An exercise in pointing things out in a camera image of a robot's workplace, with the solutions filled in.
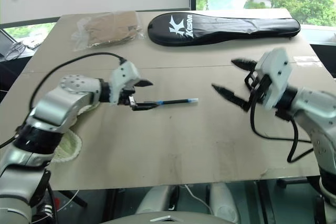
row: cardboard surface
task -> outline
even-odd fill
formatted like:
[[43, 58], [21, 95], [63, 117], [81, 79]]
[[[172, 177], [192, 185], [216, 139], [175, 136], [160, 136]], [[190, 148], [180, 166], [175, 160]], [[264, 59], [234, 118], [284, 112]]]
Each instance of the cardboard surface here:
[[[257, 10], [244, 11], [261, 15]], [[264, 12], [275, 13], [273, 9]], [[223, 16], [228, 13], [239, 16], [238, 12], [223, 12]], [[283, 10], [279, 13], [288, 15]], [[141, 14], [144, 24], [158, 14]], [[83, 54], [73, 53], [69, 40], [80, 17], [65, 16], [60, 20], [1, 103], [0, 142], [10, 138], [16, 126], [22, 123], [29, 97], [46, 72]], [[225, 101], [211, 87], [211, 83], [221, 84], [247, 99], [249, 94], [244, 85], [247, 72], [232, 66], [230, 60], [235, 57], [257, 60], [265, 50], [285, 45], [293, 66], [290, 84], [336, 93], [335, 81], [300, 36], [286, 42], [281, 38], [258, 41], [260, 43], [256, 40], [228, 41], [232, 44], [227, 50], [224, 50], [224, 43], [165, 48], [149, 39], [108, 48], [131, 60], [142, 77], [154, 83], [152, 87], [136, 89], [137, 101], [199, 98], [199, 103], [166, 105], [139, 112], [126, 106], [101, 104], [96, 110], [81, 115], [72, 129], [82, 138], [82, 150], [75, 160], [50, 166], [53, 189], [317, 175], [319, 171], [313, 154], [288, 164], [286, 158], [291, 143], [255, 136], [250, 129], [249, 115]], [[65, 67], [43, 85], [36, 101], [55, 88], [66, 74], [80, 73], [108, 80], [111, 69], [117, 65], [116, 59], [96, 56]], [[291, 125], [275, 118], [274, 111], [260, 108], [256, 112], [256, 128], [268, 136], [292, 137], [293, 134]], [[301, 129], [300, 137], [308, 138]], [[310, 147], [300, 143], [297, 152]]]
[[[287, 18], [290, 14], [286, 9], [245, 9], [230, 11], [198, 11], [197, 13], [223, 17], [245, 18]], [[146, 34], [148, 23], [162, 12], [139, 13]], [[47, 72], [67, 60], [90, 52], [113, 52], [132, 61], [137, 68], [172, 68], [232, 65], [231, 59], [245, 57], [258, 60], [265, 51], [274, 47], [285, 47], [290, 62], [297, 60], [319, 61], [310, 45], [303, 39], [301, 33], [288, 38], [264, 38], [231, 40], [222, 43], [189, 46], [164, 47], [145, 39], [136, 39], [124, 45], [116, 45], [100, 49], [86, 49], [74, 52], [75, 42], [71, 35], [77, 30], [77, 22], [85, 17], [98, 14], [65, 15], [55, 25], [44, 43], [35, 53], [23, 73]], [[110, 56], [95, 56], [64, 67], [65, 70], [111, 69], [116, 60]]]
[[[323, 67], [292, 63], [290, 83], [336, 93], [334, 80]], [[69, 71], [58, 72], [39, 96], [52, 89]], [[289, 142], [267, 141], [253, 135], [249, 115], [222, 99], [211, 87], [218, 83], [248, 97], [246, 72], [233, 66], [142, 69], [142, 77], [154, 86], [137, 88], [137, 101], [199, 98], [198, 104], [166, 105], [133, 112], [126, 106], [101, 104], [79, 117], [72, 129], [82, 138], [79, 156], [64, 164], [52, 164], [55, 190], [140, 187], [317, 175], [313, 154], [288, 164]], [[82, 74], [107, 78], [109, 70]], [[0, 106], [1, 138], [11, 136], [24, 117], [30, 89], [43, 73], [22, 74]], [[7, 120], [3, 115], [12, 113]], [[274, 111], [258, 108], [256, 127], [269, 136], [292, 137], [289, 123], [276, 119]], [[300, 137], [307, 136], [300, 131]], [[297, 153], [310, 148], [299, 144]]]

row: floor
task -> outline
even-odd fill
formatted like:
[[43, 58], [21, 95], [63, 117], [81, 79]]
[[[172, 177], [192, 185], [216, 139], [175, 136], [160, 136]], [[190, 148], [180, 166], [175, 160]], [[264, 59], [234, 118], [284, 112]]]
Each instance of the floor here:
[[[317, 193], [308, 184], [289, 185], [281, 189], [275, 180], [267, 181], [275, 223], [314, 223], [313, 200]], [[191, 185], [195, 196], [206, 200], [206, 186], [208, 184]], [[228, 183], [236, 202], [241, 224], [264, 223], [260, 200], [254, 182]], [[120, 218], [135, 213], [141, 199], [149, 188], [119, 189], [116, 197], [114, 216]], [[101, 223], [106, 190], [83, 190], [78, 194], [87, 203], [83, 209], [71, 203], [59, 212], [59, 224], [98, 224]], [[60, 199], [60, 205], [68, 199], [58, 192], [55, 196]], [[207, 208], [192, 198], [185, 188], [180, 189], [177, 211], [192, 211], [207, 213]]]

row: plastic bag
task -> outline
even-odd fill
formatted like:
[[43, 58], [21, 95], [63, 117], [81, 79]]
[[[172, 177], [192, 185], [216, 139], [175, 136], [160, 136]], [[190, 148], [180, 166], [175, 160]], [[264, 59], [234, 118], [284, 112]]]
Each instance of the plastic bag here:
[[74, 51], [119, 45], [144, 37], [138, 14], [134, 11], [82, 18], [77, 22], [77, 28], [71, 36], [76, 42]]

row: silver robot arm segment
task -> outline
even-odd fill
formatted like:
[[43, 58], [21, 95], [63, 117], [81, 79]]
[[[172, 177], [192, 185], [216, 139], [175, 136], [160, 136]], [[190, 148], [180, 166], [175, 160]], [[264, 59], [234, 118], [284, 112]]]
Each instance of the silver robot arm segment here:
[[30, 223], [31, 207], [43, 198], [50, 179], [46, 167], [82, 108], [98, 102], [129, 105], [133, 110], [154, 108], [156, 104], [137, 104], [132, 96], [134, 86], [150, 85], [129, 61], [112, 72], [109, 83], [81, 75], [64, 76], [32, 109], [0, 160], [0, 223]]
[[232, 63], [250, 72], [245, 78], [250, 90], [249, 101], [235, 96], [224, 87], [215, 84], [213, 87], [244, 111], [255, 105], [252, 103], [256, 99], [266, 110], [276, 108], [276, 116], [285, 120], [294, 119], [307, 132], [320, 169], [320, 189], [327, 199], [324, 201], [324, 223], [333, 223], [336, 221], [336, 96], [288, 86], [291, 67], [282, 48], [265, 53], [258, 62], [235, 59]]

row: cloth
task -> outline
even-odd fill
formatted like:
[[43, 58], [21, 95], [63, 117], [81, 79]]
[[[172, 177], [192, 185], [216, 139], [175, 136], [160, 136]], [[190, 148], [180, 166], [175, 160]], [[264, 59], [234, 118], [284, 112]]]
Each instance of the cloth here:
[[[85, 112], [94, 110], [99, 106], [97, 103], [94, 106], [85, 106], [79, 110], [78, 115]], [[52, 158], [52, 163], [62, 163], [75, 159], [82, 148], [81, 138], [72, 130], [68, 130], [62, 137], [59, 145], [55, 149], [55, 155]]]

